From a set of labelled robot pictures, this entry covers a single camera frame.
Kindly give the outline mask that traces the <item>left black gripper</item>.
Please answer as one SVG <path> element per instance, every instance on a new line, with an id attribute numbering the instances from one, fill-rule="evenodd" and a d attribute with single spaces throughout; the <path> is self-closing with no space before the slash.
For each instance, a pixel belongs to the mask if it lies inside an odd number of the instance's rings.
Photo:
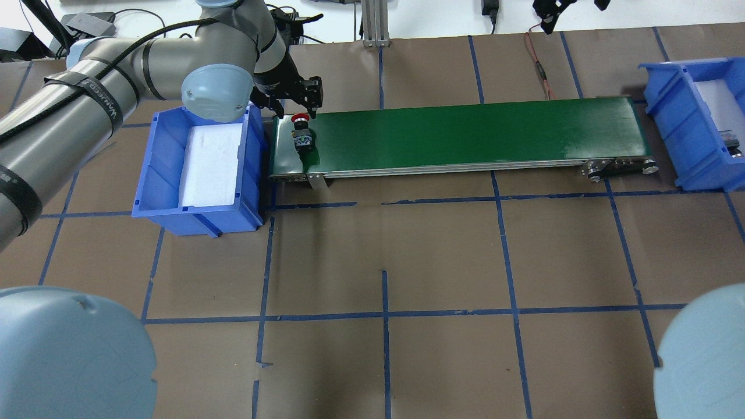
<path id="1" fill-rule="evenodd" d="M 259 50 L 250 102 L 259 107 L 262 114 L 282 119 L 285 117 L 282 100 L 290 99 L 305 107 L 309 117 L 315 119 L 318 109 L 324 106 L 322 77 L 301 77 L 289 47 L 291 42 L 304 37 L 305 24 L 319 21 L 324 14 L 298 17 L 295 13 L 269 12 L 269 16 L 274 32 Z"/>

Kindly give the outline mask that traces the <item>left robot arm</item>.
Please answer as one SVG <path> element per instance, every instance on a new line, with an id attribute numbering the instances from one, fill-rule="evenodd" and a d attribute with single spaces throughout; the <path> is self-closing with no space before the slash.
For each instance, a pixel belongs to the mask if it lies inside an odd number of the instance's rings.
<path id="1" fill-rule="evenodd" d="M 65 183 L 144 99 L 181 100 L 215 123 L 250 105 L 315 117 L 320 77 L 304 79 L 263 1 L 199 1 L 200 18 L 135 40 L 78 41 L 66 69 L 2 118 L 2 249 L 24 236 Z M 156 351 L 141 319 L 106 297 L 53 286 L 2 289 L 3 418 L 151 418 Z"/>

